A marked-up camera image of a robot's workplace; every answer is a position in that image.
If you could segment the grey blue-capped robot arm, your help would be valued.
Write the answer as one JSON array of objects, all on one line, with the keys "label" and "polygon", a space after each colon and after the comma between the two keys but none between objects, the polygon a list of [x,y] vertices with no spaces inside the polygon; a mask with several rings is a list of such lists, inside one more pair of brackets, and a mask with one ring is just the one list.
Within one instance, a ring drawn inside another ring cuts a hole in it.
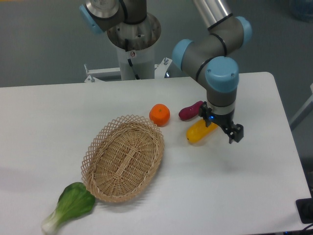
[{"label": "grey blue-capped robot arm", "polygon": [[[230,142],[244,137],[244,128],[233,122],[239,67],[229,54],[252,36],[245,18],[234,17],[224,0],[196,0],[194,5],[208,30],[200,43],[184,39],[172,52],[172,62],[206,89],[199,108],[206,125],[218,125]],[[88,0],[79,8],[94,33],[106,32],[118,53],[121,78],[155,77],[154,50],[161,35],[158,19],[147,11],[144,0]]]}]

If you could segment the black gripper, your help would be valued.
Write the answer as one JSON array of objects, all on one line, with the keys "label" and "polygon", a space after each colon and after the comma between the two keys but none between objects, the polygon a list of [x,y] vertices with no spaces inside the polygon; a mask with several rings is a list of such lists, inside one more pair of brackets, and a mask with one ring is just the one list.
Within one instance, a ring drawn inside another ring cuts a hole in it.
[{"label": "black gripper", "polygon": [[212,112],[212,108],[207,106],[205,101],[199,107],[198,115],[205,121],[206,127],[209,127],[211,123],[221,127],[229,137],[229,143],[239,142],[244,137],[244,127],[233,123],[234,110],[225,115],[218,115]]}]

